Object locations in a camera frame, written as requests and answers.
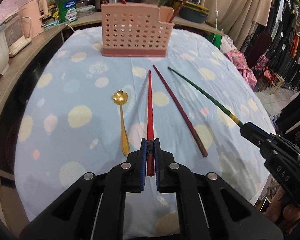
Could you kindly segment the dark red chopstick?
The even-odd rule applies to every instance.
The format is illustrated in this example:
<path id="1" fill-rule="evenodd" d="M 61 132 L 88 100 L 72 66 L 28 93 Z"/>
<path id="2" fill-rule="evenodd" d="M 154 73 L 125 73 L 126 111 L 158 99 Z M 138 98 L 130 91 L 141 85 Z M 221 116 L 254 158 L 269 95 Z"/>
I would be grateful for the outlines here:
<path id="1" fill-rule="evenodd" d="M 190 122 L 189 118 L 187 117 L 185 111 L 183 110 L 180 102 L 178 101 L 178 99 L 175 96 L 175 94 L 173 93 L 173 91 L 170 89 L 169 85 L 167 84 L 167 82 L 165 81 L 165 79 L 163 78 L 163 76 L 161 75 L 159 70 L 157 69 L 157 67 L 155 65 L 153 65 L 153 68 L 154 68 L 155 72 L 157 73 L 158 77 L 160 78 L 161 82 L 165 86 L 166 90 L 168 91 L 168 93 L 169 93 L 170 97 L 172 98 L 173 102 L 175 103 L 179 113 L 181 114 L 183 120 L 185 121 L 186 126 L 188 127 L 190 133 L 192 134 L 192 136 L 193 136 L 193 138 L 194 138 L 194 140 L 195 140 L 202 156 L 204 158 L 206 158 L 208 156 L 207 150 L 205 149 L 198 133 L 194 129 L 192 123 Z"/>
<path id="2" fill-rule="evenodd" d="M 185 2 L 187 0 L 177 0 L 178 6 L 177 8 L 174 10 L 173 15 L 171 16 L 169 23 L 172 23 L 173 19 L 175 18 L 175 16 L 177 16 L 179 14 L 179 11 L 181 10 L 181 8 L 184 6 Z"/>

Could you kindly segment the gold flower spoon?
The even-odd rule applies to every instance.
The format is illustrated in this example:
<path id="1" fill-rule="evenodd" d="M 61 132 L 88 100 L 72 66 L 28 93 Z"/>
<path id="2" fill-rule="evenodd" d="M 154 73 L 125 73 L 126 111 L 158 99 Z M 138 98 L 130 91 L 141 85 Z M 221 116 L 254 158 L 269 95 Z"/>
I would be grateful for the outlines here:
<path id="1" fill-rule="evenodd" d="M 127 156 L 130 153 L 129 149 L 129 141 L 128 136 L 125 128 L 125 122 L 124 122 L 124 114 L 123 114 L 123 105 L 128 100 L 128 94 L 124 92 L 123 90 L 119 89 L 117 92 L 115 92 L 112 95 L 113 102 L 119 106 L 120 110 L 120 122 L 121 122 L 121 150 L 122 153 Z"/>

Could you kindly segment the hanging clothes rack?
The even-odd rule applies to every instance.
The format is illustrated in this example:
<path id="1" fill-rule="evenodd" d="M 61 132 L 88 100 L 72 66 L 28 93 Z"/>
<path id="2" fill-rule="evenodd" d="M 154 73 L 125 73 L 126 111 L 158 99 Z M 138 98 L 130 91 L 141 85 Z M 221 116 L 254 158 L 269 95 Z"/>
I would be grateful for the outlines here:
<path id="1" fill-rule="evenodd" d="M 271 0 L 266 24 L 256 23 L 241 52 L 243 76 L 253 91 L 300 91 L 300 1 Z"/>

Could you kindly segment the pink floral fabric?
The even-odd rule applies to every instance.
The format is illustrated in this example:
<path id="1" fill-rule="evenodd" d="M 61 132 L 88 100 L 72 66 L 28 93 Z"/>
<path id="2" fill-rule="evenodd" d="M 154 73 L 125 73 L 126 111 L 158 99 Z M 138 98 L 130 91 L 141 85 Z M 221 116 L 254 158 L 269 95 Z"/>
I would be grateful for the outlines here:
<path id="1" fill-rule="evenodd" d="M 236 67 L 250 88 L 253 89 L 257 84 L 257 79 L 254 76 L 253 71 L 248 67 L 244 55 L 239 50 L 235 49 L 225 53 L 225 56 Z"/>

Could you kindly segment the blue dotted tablecloth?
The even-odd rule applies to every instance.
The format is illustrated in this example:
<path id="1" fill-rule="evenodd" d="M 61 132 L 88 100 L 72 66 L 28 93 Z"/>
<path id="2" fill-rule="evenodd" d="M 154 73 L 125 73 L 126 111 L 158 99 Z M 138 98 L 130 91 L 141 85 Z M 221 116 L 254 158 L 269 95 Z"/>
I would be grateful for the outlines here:
<path id="1" fill-rule="evenodd" d="M 157 67 L 198 133 L 204 158 L 161 82 Z M 273 133 L 267 111 L 230 60 L 204 37 L 173 30 L 165 57 L 102 55 L 102 30 L 78 30 L 38 79 L 21 119 L 15 152 L 16 188 L 29 224 L 87 172 L 100 175 L 127 160 L 121 150 L 119 89 L 131 151 L 147 137 L 148 71 L 152 75 L 154 136 L 162 150 L 192 172 L 218 174 L 251 205 L 269 172 L 259 149 L 202 94 Z"/>

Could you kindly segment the beige hanging cloth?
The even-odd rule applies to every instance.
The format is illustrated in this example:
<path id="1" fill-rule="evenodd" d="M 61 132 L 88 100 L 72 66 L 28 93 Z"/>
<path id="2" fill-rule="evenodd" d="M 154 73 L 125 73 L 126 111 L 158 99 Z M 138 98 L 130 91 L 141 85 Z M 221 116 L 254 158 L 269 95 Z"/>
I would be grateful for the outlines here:
<path id="1" fill-rule="evenodd" d="M 217 24 L 241 48 L 255 25 L 266 26 L 272 0 L 201 0 L 210 10 L 207 20 Z"/>

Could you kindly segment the stacked blue yellow bowls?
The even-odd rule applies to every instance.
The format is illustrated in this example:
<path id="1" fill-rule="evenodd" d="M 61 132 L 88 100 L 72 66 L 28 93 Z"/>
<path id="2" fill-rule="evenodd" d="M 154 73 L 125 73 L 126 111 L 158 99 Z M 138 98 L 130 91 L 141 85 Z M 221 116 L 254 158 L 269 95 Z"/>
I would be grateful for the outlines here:
<path id="1" fill-rule="evenodd" d="M 180 9 L 179 16 L 187 21 L 201 24 L 207 19 L 209 12 L 206 7 L 187 1 Z"/>

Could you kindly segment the pink perforated utensil holder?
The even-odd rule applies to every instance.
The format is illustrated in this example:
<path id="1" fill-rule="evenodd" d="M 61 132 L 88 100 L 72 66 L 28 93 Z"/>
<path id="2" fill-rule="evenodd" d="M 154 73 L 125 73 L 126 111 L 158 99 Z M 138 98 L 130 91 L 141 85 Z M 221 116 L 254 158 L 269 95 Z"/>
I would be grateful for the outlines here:
<path id="1" fill-rule="evenodd" d="M 165 57 L 174 27 L 172 7 L 146 3 L 101 6 L 102 55 Z"/>

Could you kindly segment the wet wipes pack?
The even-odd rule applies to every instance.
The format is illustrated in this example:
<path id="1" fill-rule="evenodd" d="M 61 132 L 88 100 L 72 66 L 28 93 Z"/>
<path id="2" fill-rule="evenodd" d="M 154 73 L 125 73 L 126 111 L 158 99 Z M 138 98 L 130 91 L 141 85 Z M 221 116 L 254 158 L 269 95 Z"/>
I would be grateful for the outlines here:
<path id="1" fill-rule="evenodd" d="M 55 26 L 57 26 L 57 25 L 59 25 L 59 20 L 54 20 L 54 21 L 52 21 L 52 22 L 50 22 L 50 23 L 44 24 L 44 25 L 43 25 L 43 29 L 46 30 L 46 29 L 55 27 Z"/>

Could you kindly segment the white blender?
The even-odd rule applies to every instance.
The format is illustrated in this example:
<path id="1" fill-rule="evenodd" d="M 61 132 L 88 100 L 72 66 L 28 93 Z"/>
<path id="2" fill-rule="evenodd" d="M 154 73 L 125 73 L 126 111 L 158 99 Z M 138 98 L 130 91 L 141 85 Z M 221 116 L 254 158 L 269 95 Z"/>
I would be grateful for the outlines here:
<path id="1" fill-rule="evenodd" d="M 21 50 L 31 43 L 31 38 L 26 37 L 17 16 L 5 23 L 5 37 L 9 50 L 9 58 L 15 57 Z"/>

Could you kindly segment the clear food container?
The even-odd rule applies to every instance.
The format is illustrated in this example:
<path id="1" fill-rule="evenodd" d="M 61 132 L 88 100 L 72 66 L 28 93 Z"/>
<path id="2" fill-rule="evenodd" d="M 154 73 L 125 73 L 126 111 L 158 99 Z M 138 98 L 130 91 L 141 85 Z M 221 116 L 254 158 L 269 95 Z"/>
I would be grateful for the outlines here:
<path id="1" fill-rule="evenodd" d="M 84 16 L 88 16 L 91 15 L 95 10 L 95 7 L 93 5 L 86 5 L 83 7 L 79 7 L 77 8 L 77 17 L 84 17 Z"/>

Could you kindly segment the green milk powder can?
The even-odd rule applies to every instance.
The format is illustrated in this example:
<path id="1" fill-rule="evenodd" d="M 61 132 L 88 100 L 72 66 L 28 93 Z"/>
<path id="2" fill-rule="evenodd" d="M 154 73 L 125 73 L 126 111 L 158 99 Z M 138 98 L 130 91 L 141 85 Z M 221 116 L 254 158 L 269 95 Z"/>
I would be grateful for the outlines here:
<path id="1" fill-rule="evenodd" d="M 59 0 L 57 8 L 59 14 L 59 22 L 74 22 L 77 20 L 76 0 Z"/>

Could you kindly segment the pink electric kettle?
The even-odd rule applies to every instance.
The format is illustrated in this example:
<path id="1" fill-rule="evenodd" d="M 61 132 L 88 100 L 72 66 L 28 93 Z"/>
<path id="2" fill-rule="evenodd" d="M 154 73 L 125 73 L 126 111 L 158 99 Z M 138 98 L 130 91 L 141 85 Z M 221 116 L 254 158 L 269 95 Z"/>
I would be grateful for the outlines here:
<path id="1" fill-rule="evenodd" d="M 19 16 L 25 36 L 34 38 L 42 33 L 42 19 L 48 15 L 47 0 L 30 0 L 19 7 Z"/>

